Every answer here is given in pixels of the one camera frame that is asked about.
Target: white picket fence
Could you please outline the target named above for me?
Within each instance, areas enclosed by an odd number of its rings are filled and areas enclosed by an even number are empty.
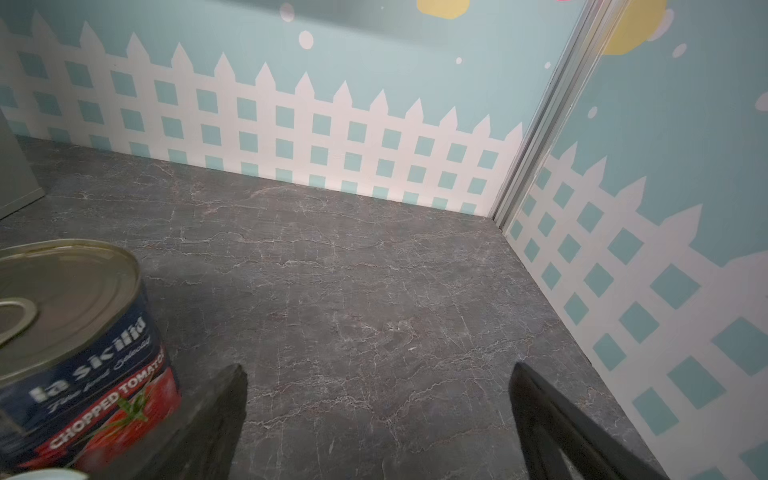
[[[732,260],[725,267],[715,265],[690,248],[698,230],[700,205],[655,225],[636,211],[644,194],[644,178],[612,197],[600,188],[606,159],[581,176],[571,169],[576,149],[574,144],[560,159],[547,159],[544,167],[551,177],[543,190],[531,186],[528,193],[536,200],[535,207],[530,216],[516,213],[523,228],[517,239],[507,232],[509,243],[671,478],[690,478],[713,466],[727,478],[754,478],[738,455],[768,439],[768,369],[747,375],[712,339],[739,317],[768,332],[768,252]],[[574,193],[561,208],[553,197],[564,182]],[[591,233],[577,223],[587,202],[604,212]],[[545,213],[555,219],[546,237],[538,229]],[[607,249],[622,228],[644,242],[628,265]],[[581,245],[570,263],[558,252],[566,234]],[[541,248],[533,262],[524,253],[530,239]],[[541,278],[550,263],[562,275],[552,289]],[[596,263],[614,278],[600,297],[584,282]],[[650,288],[670,264],[701,285],[677,310]],[[578,325],[564,309],[574,293],[589,309]],[[642,343],[619,322],[634,302],[660,324]],[[606,333],[627,355],[610,372],[593,350]],[[688,356],[726,390],[701,409],[694,408],[667,377]],[[649,387],[680,421],[659,436],[632,404]]]
[[[265,64],[256,78],[255,85],[235,82],[229,61],[222,56],[215,75],[194,73],[193,66],[179,45],[172,68],[153,65],[149,55],[136,35],[131,37],[127,57],[108,55],[91,27],[83,27],[80,48],[61,45],[45,20],[36,12],[32,19],[32,36],[12,35],[0,22],[0,61],[5,66],[0,70],[0,84],[9,85],[16,96],[18,108],[3,108],[7,119],[24,122],[32,137],[50,138],[48,127],[57,127],[69,132],[75,144],[91,145],[89,135],[108,137],[112,149],[130,153],[129,142],[146,144],[151,156],[168,160],[168,149],[187,153],[189,164],[205,166],[205,156],[223,158],[227,171],[241,172],[241,162],[257,164],[259,175],[275,178],[276,169],[291,170],[292,182],[309,184],[310,175],[325,177],[325,187],[341,190],[342,181],[357,183],[357,193],[372,195],[374,186],[389,189],[390,200],[402,200],[405,192],[419,194],[418,204],[432,206],[434,198],[448,200],[448,210],[461,210],[462,205],[474,204],[474,214],[485,216],[495,201],[505,175],[519,148],[522,139],[522,124],[513,129],[504,140],[491,138],[489,117],[481,121],[472,133],[457,131],[457,116],[452,109],[439,125],[424,124],[421,101],[408,110],[404,118],[389,116],[384,91],[371,104],[369,110],[353,107],[352,97],[346,82],[336,92],[333,101],[315,99],[310,78],[305,74],[294,94],[278,91],[275,81]],[[48,71],[48,79],[29,77],[24,73],[18,58],[18,51],[40,55]],[[87,65],[93,88],[82,88],[70,82],[65,61]],[[111,71],[133,76],[137,97],[115,93]],[[166,81],[176,86],[178,106],[157,101],[154,81]],[[201,111],[197,107],[197,89],[216,92],[218,113]],[[42,114],[32,92],[54,94],[61,107],[62,116]],[[237,117],[238,97],[255,100],[258,121]],[[83,120],[78,100],[98,103],[104,117],[104,125]],[[294,110],[294,127],[276,125],[276,106]],[[141,112],[144,132],[124,128],[121,108]],[[330,136],[314,134],[313,115],[331,117]],[[166,137],[161,117],[181,119],[184,125],[184,139]],[[367,125],[364,143],[348,140],[350,121]],[[201,125],[220,128],[221,146],[203,143]],[[385,129],[402,132],[397,151],[382,147]],[[258,153],[242,151],[239,132],[258,135]],[[419,136],[435,140],[429,157],[414,153]],[[276,139],[293,142],[293,159],[276,156]],[[463,162],[447,161],[452,143],[465,145]],[[329,149],[327,165],[310,163],[310,149],[313,145]],[[484,150],[498,152],[495,166],[489,170],[478,167]],[[362,155],[360,171],[344,169],[347,152]],[[377,176],[379,159],[395,162],[391,178]],[[411,165],[426,167],[422,183],[407,181]],[[438,187],[443,171],[454,173],[457,180],[451,190]],[[482,194],[470,194],[467,190],[472,178],[486,180]]]

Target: yellow spot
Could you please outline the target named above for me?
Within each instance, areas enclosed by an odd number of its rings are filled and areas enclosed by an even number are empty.
[[[469,0],[419,0],[418,7],[421,13],[453,20],[467,12]]]
[[[624,55],[640,46],[659,28],[666,10],[667,0],[631,0],[603,55]]]

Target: canned chopped tomatoes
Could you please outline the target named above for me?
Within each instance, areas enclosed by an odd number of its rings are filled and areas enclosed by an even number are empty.
[[[95,472],[180,401],[129,252],[93,240],[0,250],[0,472]]]

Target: white dot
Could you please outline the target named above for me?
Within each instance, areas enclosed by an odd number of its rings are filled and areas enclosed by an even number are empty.
[[[315,44],[315,38],[307,30],[299,33],[299,45],[304,50],[309,50]]]
[[[679,44],[672,51],[672,57],[673,58],[677,58],[677,57],[681,56],[683,53],[685,53],[687,48],[688,48],[688,45],[685,45],[684,43]]]
[[[755,102],[755,108],[760,111],[768,111],[768,91],[760,95]]]
[[[658,40],[661,38],[661,35],[664,35],[667,33],[667,30],[670,29],[670,26],[672,26],[672,21],[674,20],[674,11],[672,8],[668,8],[667,11],[664,13],[664,17],[661,19],[661,23],[659,24],[659,28],[656,29],[656,31],[648,37],[648,41]]]
[[[293,11],[293,5],[290,3],[283,3],[283,5],[280,6],[280,18],[284,21],[293,22],[295,17],[296,13]]]

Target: tomato image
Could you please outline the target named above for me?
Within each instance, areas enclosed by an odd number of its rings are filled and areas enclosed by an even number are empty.
[[[96,472],[107,466],[176,410],[180,402],[173,373],[166,369],[130,401],[118,400],[120,409],[96,431],[74,467]]]

